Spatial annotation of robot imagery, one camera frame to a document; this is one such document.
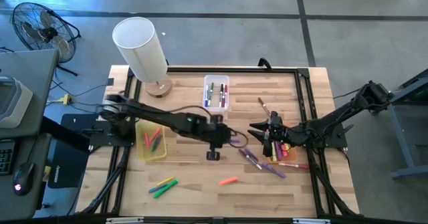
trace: concrete floor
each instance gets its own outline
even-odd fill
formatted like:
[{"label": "concrete floor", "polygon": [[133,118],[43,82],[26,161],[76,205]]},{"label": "concrete floor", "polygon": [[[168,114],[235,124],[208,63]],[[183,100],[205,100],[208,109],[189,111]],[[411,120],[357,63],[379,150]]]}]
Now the concrete floor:
[{"label": "concrete floor", "polygon": [[[299,13],[296,0],[0,0],[0,9],[13,8],[22,1],[76,11]],[[304,5],[306,13],[312,15],[428,15],[428,0],[304,0]],[[78,40],[74,58],[65,64],[80,76],[58,72],[64,88],[78,93],[104,84],[112,64],[125,64],[111,39],[114,26],[122,18],[65,19],[80,28],[82,39]],[[265,57],[274,66],[308,66],[300,20],[150,20],[173,65],[254,66]],[[0,26],[0,46],[26,50],[12,30],[8,15],[0,15]],[[316,65],[328,68],[334,95],[354,90],[369,80],[394,90],[427,68],[426,21],[308,21],[308,27]],[[103,93],[100,88],[80,96],[78,101],[97,103]],[[55,89],[50,98],[63,94]],[[337,99],[336,106],[349,99]],[[45,115],[59,122],[62,114],[72,112],[79,111],[52,105]],[[360,212],[367,217],[428,222],[428,178],[390,178],[390,172],[404,168],[405,162],[388,114],[373,117],[365,112],[345,124],[355,125],[347,139]],[[36,216],[66,214],[75,194],[75,189],[47,189],[45,202],[53,203],[53,207],[38,211]]]}]

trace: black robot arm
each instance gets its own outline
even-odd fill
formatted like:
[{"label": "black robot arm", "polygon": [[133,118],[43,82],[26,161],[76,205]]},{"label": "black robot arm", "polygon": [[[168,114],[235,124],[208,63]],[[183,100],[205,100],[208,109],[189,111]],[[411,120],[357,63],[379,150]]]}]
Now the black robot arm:
[{"label": "black robot arm", "polygon": [[282,124],[278,113],[272,111],[268,120],[261,123],[250,124],[260,131],[248,130],[263,144],[263,154],[272,156],[272,141],[280,141],[290,144],[291,147],[305,146],[312,148],[324,148],[325,140],[329,139],[338,124],[351,118],[363,110],[378,112],[385,109],[389,100],[393,97],[382,84],[370,81],[361,87],[355,97],[348,103],[322,118],[301,122],[297,126],[287,127]]},{"label": "black robot arm", "polygon": [[107,97],[100,115],[111,123],[110,133],[131,141],[135,137],[135,123],[129,121],[129,118],[134,117],[162,124],[181,136],[208,142],[208,160],[220,159],[220,154],[215,152],[215,149],[229,143],[234,133],[222,123],[221,115],[211,115],[208,121],[207,117],[202,115],[183,112],[175,114],[126,99],[121,95]]}]

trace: clear plastic container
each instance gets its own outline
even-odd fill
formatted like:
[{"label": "clear plastic container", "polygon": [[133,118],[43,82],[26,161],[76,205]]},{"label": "clear plastic container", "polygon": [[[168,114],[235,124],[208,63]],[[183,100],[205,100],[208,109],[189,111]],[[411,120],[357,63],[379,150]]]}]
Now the clear plastic container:
[{"label": "clear plastic container", "polygon": [[[211,97],[211,101],[208,101],[211,86],[214,84],[213,93]],[[223,87],[222,95],[220,95],[221,85],[227,86],[227,92],[225,92],[225,88]],[[210,112],[224,112],[229,107],[229,76],[218,76],[218,75],[207,75],[205,76],[204,85],[203,85],[203,99],[202,106],[210,111]],[[221,96],[225,98],[224,105],[221,105]]]}]

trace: wooden tabletop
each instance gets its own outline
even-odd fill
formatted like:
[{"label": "wooden tabletop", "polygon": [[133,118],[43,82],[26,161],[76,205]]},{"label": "wooden tabletop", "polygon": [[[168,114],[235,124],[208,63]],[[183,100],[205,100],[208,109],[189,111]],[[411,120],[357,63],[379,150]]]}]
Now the wooden tabletop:
[{"label": "wooden tabletop", "polygon": [[[334,110],[327,70],[309,70],[317,113],[321,117]],[[127,72],[128,66],[112,66],[109,78],[114,78],[114,85],[107,87],[106,94],[124,90]],[[264,121],[267,116],[257,101],[258,97],[262,98],[270,110],[276,110],[284,123],[293,126],[301,121],[292,74],[225,75],[230,77],[230,104],[224,113],[224,122],[228,126],[247,133],[250,129],[249,123]],[[202,104],[204,73],[170,73],[169,77],[173,82],[173,90],[168,96],[152,98],[142,88],[139,101],[163,110]],[[203,114],[198,109],[184,111]],[[168,156],[163,160],[143,162],[138,159],[136,148],[132,148],[120,208],[121,216],[316,216],[308,171],[276,165],[275,168],[287,175],[285,179],[281,179],[249,164],[238,154],[237,149],[230,146],[225,145],[219,149],[220,161],[208,161],[205,159],[209,147],[207,143],[177,136],[170,130],[166,136]],[[248,134],[248,137],[248,147],[257,157],[265,158],[261,144],[251,135]],[[300,147],[296,148],[298,159],[295,163],[308,163],[306,151]],[[102,147],[90,155],[77,211],[87,207],[106,182],[111,152],[111,147]],[[333,187],[346,204],[358,212],[345,157],[334,149],[326,149],[325,155]],[[178,185],[159,199],[153,199],[148,190],[170,176],[177,178]],[[219,186],[219,181],[233,176],[239,178],[238,183]],[[320,191],[324,209],[327,210],[325,192],[323,188]],[[110,208],[115,194],[116,184],[110,196]]]}]

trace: orange marker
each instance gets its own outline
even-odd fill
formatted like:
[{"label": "orange marker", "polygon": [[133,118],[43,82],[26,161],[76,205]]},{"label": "orange marker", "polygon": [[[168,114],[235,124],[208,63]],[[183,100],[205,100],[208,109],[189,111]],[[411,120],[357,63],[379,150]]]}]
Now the orange marker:
[{"label": "orange marker", "polygon": [[147,148],[150,148],[150,142],[148,141],[147,133],[144,133],[144,137],[146,138],[146,146],[147,146]]},{"label": "orange marker", "polygon": [[226,185],[232,182],[238,181],[237,177],[231,177],[229,179],[225,179],[224,181],[220,181],[219,185]]},{"label": "orange marker", "polygon": [[156,130],[156,132],[153,134],[152,138],[150,139],[149,143],[151,143],[156,138],[156,136],[159,134],[160,131],[161,131],[161,128],[158,128]]}]

